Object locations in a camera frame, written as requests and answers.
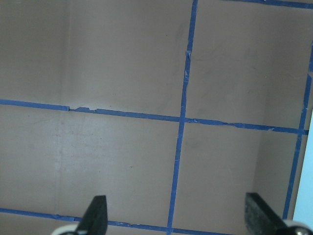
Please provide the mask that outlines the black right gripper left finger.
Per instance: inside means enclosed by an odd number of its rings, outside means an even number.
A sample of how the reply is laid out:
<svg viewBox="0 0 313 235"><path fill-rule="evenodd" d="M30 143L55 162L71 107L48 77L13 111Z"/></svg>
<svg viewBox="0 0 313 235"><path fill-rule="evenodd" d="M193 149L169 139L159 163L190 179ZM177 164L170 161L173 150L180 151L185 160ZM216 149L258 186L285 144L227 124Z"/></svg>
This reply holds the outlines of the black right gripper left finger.
<svg viewBox="0 0 313 235"><path fill-rule="evenodd" d="M77 235L105 235L108 228L107 199L105 195L93 198L76 228Z"/></svg>

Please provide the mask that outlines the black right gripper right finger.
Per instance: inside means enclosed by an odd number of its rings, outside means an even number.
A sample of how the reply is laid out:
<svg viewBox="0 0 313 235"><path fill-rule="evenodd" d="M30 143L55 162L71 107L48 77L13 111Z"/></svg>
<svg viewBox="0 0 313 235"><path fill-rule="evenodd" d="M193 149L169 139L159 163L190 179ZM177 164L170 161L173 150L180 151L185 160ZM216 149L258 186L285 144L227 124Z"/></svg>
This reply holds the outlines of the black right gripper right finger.
<svg viewBox="0 0 313 235"><path fill-rule="evenodd" d="M251 235L311 235L312 229L293 220L283 220L255 192L245 195L245 225Z"/></svg>

